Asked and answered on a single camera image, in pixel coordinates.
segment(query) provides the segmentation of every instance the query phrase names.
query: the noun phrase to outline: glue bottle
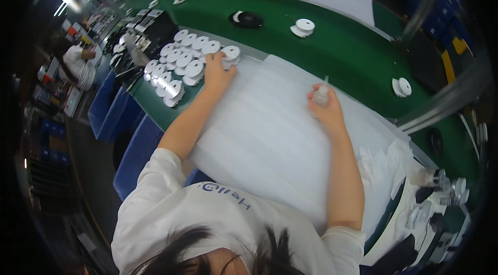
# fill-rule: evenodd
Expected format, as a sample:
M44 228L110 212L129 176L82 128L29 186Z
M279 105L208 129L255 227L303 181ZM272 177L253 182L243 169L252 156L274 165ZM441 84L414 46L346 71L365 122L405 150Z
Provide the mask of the glue bottle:
M329 102L329 77L328 75L325 76L325 79L323 80L323 84L320 85L318 90L316 90L313 93L313 98L311 99L313 102L318 104L319 107L325 108Z

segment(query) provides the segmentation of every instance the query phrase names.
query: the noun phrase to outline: hand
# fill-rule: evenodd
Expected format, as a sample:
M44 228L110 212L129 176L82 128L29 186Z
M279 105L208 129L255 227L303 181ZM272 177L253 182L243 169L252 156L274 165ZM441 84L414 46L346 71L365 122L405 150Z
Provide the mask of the hand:
M313 91L308 93L308 109L315 114L317 119L322 124L325 132L331 139L335 139L344 133L347 133L344 124L344 117L342 114L341 104L337 99L335 91L332 87L329 87L328 95L328 104L326 107L322 108L318 104L312 101L313 94L315 90L318 90L320 86L326 86L324 84L315 84L313 85Z
M206 83L204 91L215 99L221 98L237 73L237 68L233 64L228 71L225 71L223 68L221 59L226 56L222 51L206 54Z

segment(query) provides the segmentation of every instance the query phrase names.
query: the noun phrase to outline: green workbench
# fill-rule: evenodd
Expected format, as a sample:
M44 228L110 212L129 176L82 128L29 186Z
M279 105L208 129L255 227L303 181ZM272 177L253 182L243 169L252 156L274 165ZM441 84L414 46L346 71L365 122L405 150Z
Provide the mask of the green workbench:
M120 0L135 14L146 9L152 0ZM277 55L304 70L323 78L356 98L369 108L389 118L400 118L425 104L430 94L411 76L405 55L388 40L371 29L333 11L297 0L186 0L173 5L173 0L158 0L156 9L167 11L178 25L199 29ZM383 6L374 3L376 26L391 36L399 35L399 19ZM254 11L265 23L259 29L240 29L227 18L237 11ZM296 19L314 21L313 35L299 38L289 29ZM391 79L404 77L412 85L412 95L396 97ZM154 93L153 87L140 80L131 94L147 114L161 127L167 127L190 104L203 82L187 87L180 103L167 108ZM451 178L464 176L471 188L470 207L476 201L478 160L470 138L457 116L450 116L434 125L441 130L444 153L429 151L426 129L412 139Z

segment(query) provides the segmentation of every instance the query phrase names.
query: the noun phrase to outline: white shirt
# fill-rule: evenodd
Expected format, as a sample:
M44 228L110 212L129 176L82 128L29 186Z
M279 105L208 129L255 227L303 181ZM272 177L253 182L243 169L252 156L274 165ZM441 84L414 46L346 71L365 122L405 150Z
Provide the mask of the white shirt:
M82 51L83 48L79 46L71 46L62 56L62 59L74 77L79 80L78 87L86 91L90 89L95 78L95 67L81 58ZM63 69L59 70L59 75L64 81L70 81Z
M169 232L192 225L208 226L214 237L190 247L184 260L227 248L240 254L250 270L252 255L247 250L254 252L258 238L265 234L265 224L271 225L277 236L288 228L292 261L302 271L359 274L363 232L333 227L320 237L302 212L288 206L220 183L201 182L185 188L184 183L178 156L156 149L140 173L136 189L117 213L111 248L120 274L129 274L165 248Z

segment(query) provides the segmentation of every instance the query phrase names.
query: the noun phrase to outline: woman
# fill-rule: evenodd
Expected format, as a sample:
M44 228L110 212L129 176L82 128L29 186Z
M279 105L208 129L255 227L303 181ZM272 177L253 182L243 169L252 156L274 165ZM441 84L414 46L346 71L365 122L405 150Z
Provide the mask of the woman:
M326 108L308 94L308 108L333 143L328 229L321 237L300 211L227 187L223 179L183 187L181 163L237 71L223 69L223 56L206 56L204 90L164 133L121 205L112 242L120 274L358 274L363 184L332 89Z
M88 60L95 58L95 53L73 45L65 37L55 39L53 54L59 61L62 80L71 82L80 90L87 91L91 86L100 87L109 73L109 64L102 58L95 68Z

